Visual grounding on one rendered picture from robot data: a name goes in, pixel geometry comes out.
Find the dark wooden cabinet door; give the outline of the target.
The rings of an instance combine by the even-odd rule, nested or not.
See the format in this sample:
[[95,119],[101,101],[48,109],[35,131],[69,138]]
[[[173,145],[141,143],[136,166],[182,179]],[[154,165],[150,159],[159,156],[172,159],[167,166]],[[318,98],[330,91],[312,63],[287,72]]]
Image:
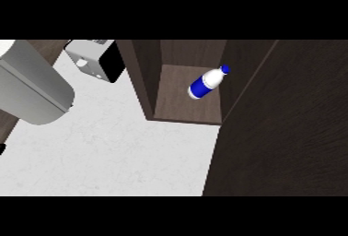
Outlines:
[[348,195],[348,41],[276,41],[218,129],[201,194]]

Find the dark wooden cabinet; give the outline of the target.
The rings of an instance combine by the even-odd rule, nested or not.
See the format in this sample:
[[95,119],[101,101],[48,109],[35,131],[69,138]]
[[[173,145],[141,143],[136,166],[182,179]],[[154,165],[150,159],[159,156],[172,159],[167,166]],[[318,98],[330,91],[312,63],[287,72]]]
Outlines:
[[[275,44],[275,40],[119,40],[145,119],[222,124]],[[188,85],[220,65],[231,68],[229,74],[203,98],[191,99]]]

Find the white and black appliance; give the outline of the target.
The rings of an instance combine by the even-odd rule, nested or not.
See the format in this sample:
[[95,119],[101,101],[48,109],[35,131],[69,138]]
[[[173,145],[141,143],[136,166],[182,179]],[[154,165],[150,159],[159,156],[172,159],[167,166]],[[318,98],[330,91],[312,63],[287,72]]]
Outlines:
[[113,83],[125,69],[114,40],[70,40],[63,50],[77,70]]

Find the blue and white water bottle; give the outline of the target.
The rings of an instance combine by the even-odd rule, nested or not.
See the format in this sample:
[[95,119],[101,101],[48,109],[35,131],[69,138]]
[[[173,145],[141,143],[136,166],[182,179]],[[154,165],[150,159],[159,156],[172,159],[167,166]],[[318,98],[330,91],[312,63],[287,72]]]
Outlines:
[[218,87],[229,72],[231,68],[226,65],[204,72],[187,88],[188,97],[198,100]]

